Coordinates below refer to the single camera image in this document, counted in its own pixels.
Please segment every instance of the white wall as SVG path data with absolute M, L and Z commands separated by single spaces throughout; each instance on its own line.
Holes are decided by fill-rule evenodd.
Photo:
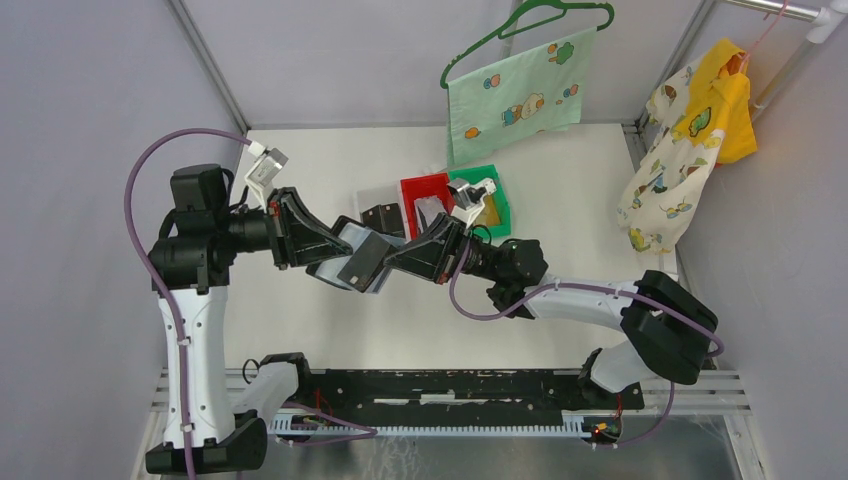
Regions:
M 822 5 L 826 2 L 806 2 Z M 700 47 L 750 45 L 762 15 L 717 9 Z M 751 60 L 754 89 L 809 28 L 786 20 Z M 848 28 L 755 126 L 759 153 L 717 170 L 680 252 L 719 317 L 724 363 L 742 373 L 777 480 L 848 478 Z
M 127 478 L 164 337 L 123 226 L 126 175 L 171 130 L 232 127 L 163 1 L 3 2 L 0 59 L 0 471 Z M 170 172 L 236 152 L 197 139 L 153 157 L 145 244 Z
M 511 0 L 188 0 L 248 122 L 256 126 L 444 124 L 448 62 L 506 21 Z M 617 1 L 589 70 L 584 121 L 636 118 L 698 0 Z M 552 16 L 548 7 L 521 25 Z M 517 35 L 514 52 L 606 21 L 572 11 Z M 493 40 L 449 79 L 500 59 Z

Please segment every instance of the cartoon print cloth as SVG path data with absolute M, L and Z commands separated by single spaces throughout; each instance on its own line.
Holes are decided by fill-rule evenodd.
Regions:
M 744 53 L 722 39 L 651 95 L 647 108 L 660 132 L 616 209 L 637 252 L 671 253 L 716 163 L 757 151 L 751 84 L 744 67 L 738 71 Z
M 448 82 L 448 166 L 579 122 L 595 33 L 546 43 Z

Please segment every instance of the green clothes hanger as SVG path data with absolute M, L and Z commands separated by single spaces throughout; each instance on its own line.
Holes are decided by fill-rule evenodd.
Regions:
M 536 22 L 533 25 L 528 25 L 526 27 L 521 27 L 517 30 L 513 30 L 511 32 L 504 33 L 509 28 L 510 25 L 518 22 L 518 19 L 521 18 L 522 15 L 524 15 L 525 13 L 527 13 L 530 10 L 533 10 L 536 7 L 541 7 L 543 5 L 556 8 L 557 10 L 562 10 L 562 13 L 560 13 L 558 15 L 554 15 L 553 17 L 550 17 L 548 19 L 542 20 L 541 22 Z M 524 3 L 522 3 L 521 6 L 519 6 L 518 8 L 515 9 L 515 12 L 512 13 L 512 15 L 506 21 L 506 23 L 501 25 L 498 29 L 496 29 L 492 33 L 483 37 L 483 39 L 480 40 L 479 42 L 475 43 L 474 45 L 471 45 L 471 48 L 466 50 L 464 53 L 458 55 L 456 58 L 451 60 L 451 62 L 448 64 L 448 66 L 445 67 L 445 71 L 442 72 L 442 78 L 439 81 L 439 84 L 442 86 L 442 88 L 447 90 L 448 84 L 447 84 L 446 80 L 448 78 L 448 73 L 450 73 L 450 69 L 453 68 L 454 65 L 459 63 L 460 60 L 462 60 L 463 58 L 470 55 L 471 52 L 482 47 L 483 44 L 485 44 L 486 42 L 488 42 L 489 40 L 491 40 L 495 37 L 498 37 L 499 39 L 503 40 L 503 39 L 509 38 L 509 37 L 511 37 L 511 36 L 513 36 L 517 33 L 526 32 L 527 30 L 530 30 L 532 28 L 536 28 L 540 25 L 544 25 L 546 23 L 553 22 L 554 20 L 559 20 L 560 18 L 564 17 L 565 14 L 568 13 L 569 10 L 589 10 L 589 9 L 596 9 L 596 8 L 604 9 L 609 14 L 609 19 L 607 20 L 607 23 L 598 26 L 598 31 L 601 31 L 601 30 L 609 27 L 610 24 L 612 23 L 612 20 L 615 18 L 615 10 L 612 8 L 612 5 L 610 5 L 609 3 L 589 3 L 589 2 L 565 3 L 565 2 L 561 2 L 560 0 L 528 0 Z

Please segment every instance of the clothes hanger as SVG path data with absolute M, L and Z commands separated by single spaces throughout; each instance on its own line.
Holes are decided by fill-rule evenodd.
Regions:
M 536 8 L 536 7 L 541 7 L 541 6 L 553 7 L 553 8 L 556 8 L 557 10 L 562 10 L 562 13 L 560 13 L 558 15 L 554 15 L 553 17 L 542 20 L 540 22 L 536 22 L 533 25 L 521 27 L 521 28 L 513 30 L 511 32 L 506 32 L 506 30 L 509 28 L 509 26 L 518 22 L 518 19 L 521 18 L 522 15 L 524 15 L 525 13 L 527 13 L 528 11 L 530 11 L 530 10 Z M 489 40 L 491 40 L 495 37 L 498 37 L 500 40 L 503 40 L 503 39 L 509 38 L 509 37 L 511 37 L 511 36 L 513 36 L 517 33 L 526 32 L 527 30 L 530 30 L 532 28 L 536 28 L 540 25 L 544 25 L 546 23 L 553 22 L 554 20 L 559 20 L 560 18 L 564 17 L 565 14 L 568 13 L 569 10 L 591 10 L 591 9 L 603 9 L 603 10 L 606 10 L 607 13 L 609 14 L 609 19 L 603 25 L 598 26 L 598 31 L 601 31 L 601 30 L 609 27 L 610 24 L 612 24 L 612 21 L 615 18 L 615 10 L 612 8 L 612 5 L 610 5 L 609 3 L 590 3 L 590 2 L 565 3 L 565 2 L 562 2 L 560 0 L 528 0 L 524 3 L 522 3 L 518 8 L 515 9 L 515 12 L 512 13 L 512 15 L 509 17 L 509 19 L 507 19 L 506 23 L 501 25 L 499 28 L 497 28 L 492 33 L 483 37 L 483 39 L 480 40 L 479 42 L 475 43 L 474 45 L 471 45 L 471 47 L 468 50 L 466 50 L 464 53 L 457 55 L 456 58 L 451 60 L 451 62 L 448 64 L 448 66 L 445 67 L 445 71 L 442 72 L 442 78 L 441 78 L 441 80 L 439 80 L 439 85 L 441 85 L 442 88 L 447 90 L 448 84 L 447 84 L 446 80 L 448 78 L 448 73 L 450 73 L 451 68 L 453 68 L 454 65 L 459 63 L 460 60 L 462 60 L 463 58 L 465 58 L 469 54 L 471 54 L 471 52 L 482 47 L 483 44 L 485 44 Z
M 734 55 L 735 58 L 733 60 L 737 60 L 737 61 L 734 62 L 733 68 L 731 68 L 729 70 L 729 73 L 731 75 L 745 71 L 745 68 L 748 66 L 748 61 L 751 59 L 751 54 L 753 54 L 754 50 L 756 50 L 757 47 L 760 46 L 760 42 L 762 42 L 763 39 L 766 38 L 766 35 L 768 35 L 769 32 L 771 32 L 771 29 L 774 28 L 775 25 L 777 25 L 777 22 L 780 21 L 780 19 L 783 17 L 783 14 L 786 13 L 786 9 L 788 7 L 789 7 L 789 0 L 783 0 L 783 7 L 777 13 L 777 17 L 774 19 L 774 21 L 771 23 L 771 25 L 769 25 L 769 27 L 766 29 L 766 31 L 763 32 L 762 35 L 760 35 L 760 38 L 758 38 L 757 41 L 754 42 L 754 45 L 752 45 L 751 48 L 748 49 L 747 52 L 745 52 L 744 55 L 742 53 L 737 53 L 736 55 Z M 767 13 L 766 16 L 763 17 L 763 20 L 765 21 L 766 19 L 768 19 L 769 15 L 770 14 Z

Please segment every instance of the red box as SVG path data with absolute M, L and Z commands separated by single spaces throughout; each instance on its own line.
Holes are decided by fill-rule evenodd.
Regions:
M 454 201 L 448 192 L 447 173 L 437 173 L 426 177 L 405 178 L 400 181 L 400 191 L 403 196 L 403 206 L 406 209 L 406 221 L 409 223 L 410 240 L 418 237 L 418 216 L 415 214 L 415 200 L 426 197 L 439 197 L 448 214 L 453 209 Z

